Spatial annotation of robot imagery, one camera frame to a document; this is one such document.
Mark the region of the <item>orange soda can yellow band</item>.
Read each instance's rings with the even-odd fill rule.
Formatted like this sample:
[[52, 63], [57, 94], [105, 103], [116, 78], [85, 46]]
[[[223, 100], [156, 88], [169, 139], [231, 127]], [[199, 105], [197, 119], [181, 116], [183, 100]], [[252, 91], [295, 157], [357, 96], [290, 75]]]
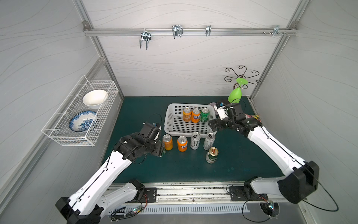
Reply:
[[165, 144], [165, 150], [166, 151], [170, 151], [173, 148], [173, 140], [172, 140], [172, 136], [169, 134], [165, 134], [162, 138], [162, 141]]

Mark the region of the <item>orange Fanta can front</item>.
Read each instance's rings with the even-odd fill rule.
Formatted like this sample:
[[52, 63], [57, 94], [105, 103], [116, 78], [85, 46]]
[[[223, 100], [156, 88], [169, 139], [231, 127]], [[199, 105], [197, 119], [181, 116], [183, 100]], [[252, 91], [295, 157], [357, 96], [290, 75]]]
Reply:
[[179, 136], [177, 139], [177, 146], [180, 152], [185, 152], [188, 147], [188, 141], [185, 136]]

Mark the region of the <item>orange fanta can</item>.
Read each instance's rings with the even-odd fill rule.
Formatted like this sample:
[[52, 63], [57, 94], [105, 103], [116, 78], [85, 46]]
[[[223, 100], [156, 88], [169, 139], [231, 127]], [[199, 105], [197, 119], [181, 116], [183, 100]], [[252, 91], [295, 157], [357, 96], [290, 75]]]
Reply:
[[180, 152], [185, 152], [188, 147], [188, 141], [185, 136], [179, 136], [177, 139], [177, 146]]
[[191, 121], [193, 123], [200, 122], [200, 115], [201, 115], [200, 110], [198, 108], [194, 108], [193, 111], [192, 111]]

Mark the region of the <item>white perforated plastic basket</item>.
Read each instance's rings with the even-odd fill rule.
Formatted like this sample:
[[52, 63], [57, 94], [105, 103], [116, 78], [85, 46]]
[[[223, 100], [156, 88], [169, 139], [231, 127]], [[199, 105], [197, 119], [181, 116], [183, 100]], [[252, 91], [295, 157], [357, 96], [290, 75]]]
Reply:
[[[209, 110], [208, 121], [201, 122], [199, 120], [196, 123], [192, 122], [192, 120], [184, 121], [183, 111], [186, 108], [190, 108], [191, 112], [193, 112], [194, 109], [199, 109], [201, 112], [202, 109], [207, 108]], [[215, 109], [211, 105], [172, 103], [168, 105], [166, 111], [164, 131], [171, 136], [177, 137], [191, 137], [193, 132], [198, 132], [201, 138], [204, 138], [209, 132], [214, 134], [217, 133], [216, 131], [213, 131], [208, 125], [208, 122], [215, 118]]]

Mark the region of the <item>white Monster can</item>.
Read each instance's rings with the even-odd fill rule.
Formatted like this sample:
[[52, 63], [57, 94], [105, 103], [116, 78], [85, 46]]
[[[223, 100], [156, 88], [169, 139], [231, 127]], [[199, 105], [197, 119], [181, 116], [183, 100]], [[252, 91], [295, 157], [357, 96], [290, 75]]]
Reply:
[[197, 150], [200, 145], [201, 135], [198, 132], [193, 132], [190, 141], [190, 147], [192, 150]]
[[204, 140], [203, 148], [208, 151], [213, 146], [214, 141], [215, 141], [215, 134], [213, 132], [207, 133]]

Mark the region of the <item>green Sprite can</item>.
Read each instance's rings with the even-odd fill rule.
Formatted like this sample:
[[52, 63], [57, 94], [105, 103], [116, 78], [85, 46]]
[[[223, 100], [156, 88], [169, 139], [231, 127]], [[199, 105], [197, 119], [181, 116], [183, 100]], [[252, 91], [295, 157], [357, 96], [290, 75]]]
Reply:
[[166, 150], [163, 149], [163, 150], [161, 151], [160, 157], [163, 157], [163, 156], [165, 155], [165, 153], [166, 153]]
[[210, 115], [210, 111], [207, 107], [204, 107], [201, 111], [200, 111], [200, 122], [207, 122], [209, 119], [209, 115]]

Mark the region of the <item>green gold-top can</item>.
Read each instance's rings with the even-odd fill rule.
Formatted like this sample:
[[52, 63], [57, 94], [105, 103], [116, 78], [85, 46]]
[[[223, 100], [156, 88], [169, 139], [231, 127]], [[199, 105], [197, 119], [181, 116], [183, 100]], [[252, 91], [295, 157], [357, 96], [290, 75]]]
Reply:
[[209, 164], [215, 163], [218, 158], [218, 154], [219, 154], [219, 150], [215, 147], [211, 147], [206, 154], [206, 161]]

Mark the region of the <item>orange soda can back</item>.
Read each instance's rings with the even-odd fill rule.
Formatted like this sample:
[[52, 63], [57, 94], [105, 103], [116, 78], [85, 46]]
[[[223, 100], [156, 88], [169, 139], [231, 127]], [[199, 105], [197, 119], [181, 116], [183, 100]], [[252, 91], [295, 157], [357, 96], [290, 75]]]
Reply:
[[186, 107], [183, 110], [183, 121], [184, 122], [190, 122], [192, 119], [192, 111], [191, 108]]

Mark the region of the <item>orange Fanta can back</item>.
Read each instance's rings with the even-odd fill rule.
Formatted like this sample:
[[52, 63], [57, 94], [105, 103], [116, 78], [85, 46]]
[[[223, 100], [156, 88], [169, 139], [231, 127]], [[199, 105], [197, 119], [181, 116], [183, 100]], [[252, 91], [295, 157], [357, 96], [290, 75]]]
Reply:
[[192, 111], [191, 121], [193, 123], [200, 122], [200, 115], [201, 115], [200, 110], [198, 108], [194, 108], [193, 111]]

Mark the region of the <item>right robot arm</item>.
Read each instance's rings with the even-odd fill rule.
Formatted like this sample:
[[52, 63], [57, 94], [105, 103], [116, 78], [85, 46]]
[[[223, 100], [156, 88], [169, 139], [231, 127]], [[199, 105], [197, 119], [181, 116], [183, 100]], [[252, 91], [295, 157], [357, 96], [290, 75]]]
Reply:
[[279, 167], [280, 178], [253, 177], [244, 183], [244, 195], [255, 199], [261, 194], [283, 196], [287, 201], [297, 204], [318, 188], [319, 166], [306, 162], [277, 141], [262, 123], [254, 117], [234, 120], [230, 118], [213, 119], [208, 125], [213, 131], [230, 128], [241, 133], [255, 143]]

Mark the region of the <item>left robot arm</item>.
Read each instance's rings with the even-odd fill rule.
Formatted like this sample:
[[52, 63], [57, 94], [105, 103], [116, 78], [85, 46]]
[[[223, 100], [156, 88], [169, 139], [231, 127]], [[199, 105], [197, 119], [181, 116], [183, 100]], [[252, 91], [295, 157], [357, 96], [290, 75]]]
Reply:
[[91, 179], [70, 197], [60, 198], [56, 208], [68, 224], [98, 224], [111, 210], [126, 202], [140, 202], [144, 196], [145, 186], [137, 179], [105, 194], [115, 179], [137, 158], [147, 154], [161, 157], [164, 153], [165, 145], [158, 136], [146, 138], [133, 133], [122, 137]]

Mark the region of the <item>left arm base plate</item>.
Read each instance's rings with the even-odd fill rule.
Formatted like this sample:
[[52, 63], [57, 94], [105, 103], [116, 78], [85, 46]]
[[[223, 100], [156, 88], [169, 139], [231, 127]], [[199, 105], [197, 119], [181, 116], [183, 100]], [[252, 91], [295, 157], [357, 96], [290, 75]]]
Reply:
[[157, 188], [142, 188], [137, 192], [134, 199], [139, 200], [142, 203], [155, 203], [157, 201]]

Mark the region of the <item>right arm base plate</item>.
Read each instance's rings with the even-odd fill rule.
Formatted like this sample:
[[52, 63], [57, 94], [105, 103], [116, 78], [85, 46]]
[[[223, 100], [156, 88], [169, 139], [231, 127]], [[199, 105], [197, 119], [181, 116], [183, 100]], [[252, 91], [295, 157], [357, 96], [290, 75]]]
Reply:
[[229, 184], [226, 186], [226, 192], [230, 195], [231, 201], [234, 202], [269, 200], [267, 194], [257, 194], [248, 186], [234, 186]]

